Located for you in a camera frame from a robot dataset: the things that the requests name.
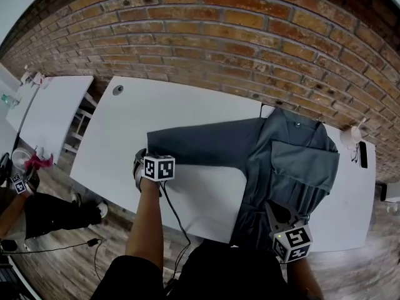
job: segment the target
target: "cable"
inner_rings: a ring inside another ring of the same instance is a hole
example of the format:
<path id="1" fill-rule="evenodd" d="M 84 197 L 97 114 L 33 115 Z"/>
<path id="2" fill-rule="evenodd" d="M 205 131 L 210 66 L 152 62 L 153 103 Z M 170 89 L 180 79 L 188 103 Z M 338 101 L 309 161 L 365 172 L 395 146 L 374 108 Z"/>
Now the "cable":
<path id="1" fill-rule="evenodd" d="M 180 220 L 178 214 L 176 213 L 176 211 L 175 211 L 175 209 L 174 209 L 174 207 L 173 207 L 171 201 L 169 200 L 169 197 L 168 197 L 168 194 L 167 194 L 167 190 L 166 190 L 166 188 L 165 188 L 166 183 L 167 183 L 167 181 L 164 181 L 164 182 L 161 183 L 161 187 L 162 187 L 162 190 L 164 191 L 165 198 L 167 199 L 167 202 L 168 202 L 169 206 L 171 207 L 173 213 L 174 213 L 175 216 L 176 216 L 177 222 L 178 222 L 178 224 L 179 224 L 179 227 L 181 228 L 182 233 L 184 234 L 186 240 L 188 241 L 188 244 L 186 245 L 186 247 L 184 247 L 184 248 L 182 249 L 182 251 L 178 254 L 178 256 L 177 256 L 177 258 L 176 258 L 176 260 L 175 260 L 174 274 L 172 275 L 172 278 L 171 278 L 171 280 L 174 280 L 175 275 L 176 275 L 176 271 L 178 270 L 179 262 L 181 262 L 181 259 L 182 259 L 183 255 L 185 254 L 186 250 L 189 249 L 189 246 L 191 245 L 191 241 L 190 241 L 188 235 L 186 234 L 185 229 L 184 229 L 183 226 L 182 226 L 182 223 L 181 223 L 181 220 Z"/>
<path id="2" fill-rule="evenodd" d="M 100 244 L 96 247 L 96 251 L 94 252 L 94 272 L 96 273 L 96 276 L 101 281 L 100 276 L 98 274 L 98 267 L 96 266 L 96 256 L 98 255 L 98 249 L 101 246 L 101 244 L 103 243 L 103 240 L 102 239 L 98 239 L 98 241 L 100 241 Z"/>
<path id="3" fill-rule="evenodd" d="M 86 241 L 84 243 L 80 243 L 80 244 L 76 244 L 74 246 L 69 246 L 69 247 L 59 247 L 57 249 L 52 249 L 52 250 L 41 250 L 41 251 L 29 251 L 29 252 L 2 252 L 1 254 L 5 254 L 5 255 L 10 255 L 10 254 L 29 254 L 29 253 L 48 253 L 51 251 L 57 251 L 57 250 L 65 250 L 65 249 L 69 249 L 69 248 L 74 248 L 74 247 L 79 247 L 79 246 L 83 246 L 84 244 L 87 244 L 89 247 L 93 247 L 98 243 L 99 239 L 91 239 L 89 241 Z"/>

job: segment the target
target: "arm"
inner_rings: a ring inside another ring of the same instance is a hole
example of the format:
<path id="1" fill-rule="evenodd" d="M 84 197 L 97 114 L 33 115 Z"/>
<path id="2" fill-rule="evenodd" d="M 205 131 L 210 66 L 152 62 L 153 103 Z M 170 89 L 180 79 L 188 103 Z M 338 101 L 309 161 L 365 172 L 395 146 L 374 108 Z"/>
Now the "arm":
<path id="1" fill-rule="evenodd" d="M 16 196 L 12 203 L 0 215 L 0 238 L 7 236 L 8 231 L 18 220 L 19 215 L 24 210 L 26 199 L 30 196 L 28 192 L 23 192 Z"/>
<path id="2" fill-rule="evenodd" d="M 162 272 L 164 241 L 159 185 L 149 179 L 142 178 L 140 187 L 142 193 L 136 218 L 127 240 L 125 254 L 149 260 Z"/>
<path id="3" fill-rule="evenodd" d="M 287 264 L 287 283 L 301 294 L 306 294 L 308 290 L 313 296 L 324 299 L 305 257 Z"/>

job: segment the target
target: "black shirt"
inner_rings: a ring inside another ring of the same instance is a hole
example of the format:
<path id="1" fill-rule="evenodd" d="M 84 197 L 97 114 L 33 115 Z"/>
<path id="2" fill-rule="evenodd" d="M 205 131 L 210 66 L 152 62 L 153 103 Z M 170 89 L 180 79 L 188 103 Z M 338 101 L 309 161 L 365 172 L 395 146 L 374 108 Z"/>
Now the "black shirt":
<path id="1" fill-rule="evenodd" d="M 132 256 L 115 259 L 91 299 L 163 298 L 163 274 L 152 262 Z M 249 299 L 299 299 L 283 279 L 271 252 L 249 252 L 216 242 L 204 242 L 183 266 L 169 298 L 239 296 Z"/>

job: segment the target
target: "black pants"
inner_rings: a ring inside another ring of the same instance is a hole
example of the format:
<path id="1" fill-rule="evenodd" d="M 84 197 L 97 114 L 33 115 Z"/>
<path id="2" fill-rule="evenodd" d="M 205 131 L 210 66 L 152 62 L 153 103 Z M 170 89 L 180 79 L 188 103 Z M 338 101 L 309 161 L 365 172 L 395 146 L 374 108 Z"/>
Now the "black pants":
<path id="1" fill-rule="evenodd" d="M 25 202 L 26 239 L 42 236 L 60 229 L 86 228 L 101 222 L 96 204 L 64 201 L 50 194 L 36 193 Z"/>

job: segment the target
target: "person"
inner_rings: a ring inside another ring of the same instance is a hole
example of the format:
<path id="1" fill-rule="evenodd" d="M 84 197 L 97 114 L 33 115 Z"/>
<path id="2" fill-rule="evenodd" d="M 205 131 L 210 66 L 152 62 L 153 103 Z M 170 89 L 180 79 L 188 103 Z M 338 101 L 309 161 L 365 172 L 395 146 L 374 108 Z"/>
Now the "person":
<path id="1" fill-rule="evenodd" d="M 141 197 L 124 256 L 117 257 L 92 295 L 98 299 L 154 299 L 163 289 L 163 225 L 159 184 L 142 177 Z M 323 299 L 307 259 L 287 264 L 287 283 L 271 252 L 204 241 L 189 256 L 169 298 L 261 296 Z"/>
<path id="2" fill-rule="evenodd" d="M 37 185 L 27 183 L 21 194 L 0 188 L 0 239 L 30 239 L 60 229 L 73 230 L 99 224 L 108 211 L 105 202 L 81 204 L 79 194 L 72 202 L 36 192 Z"/>

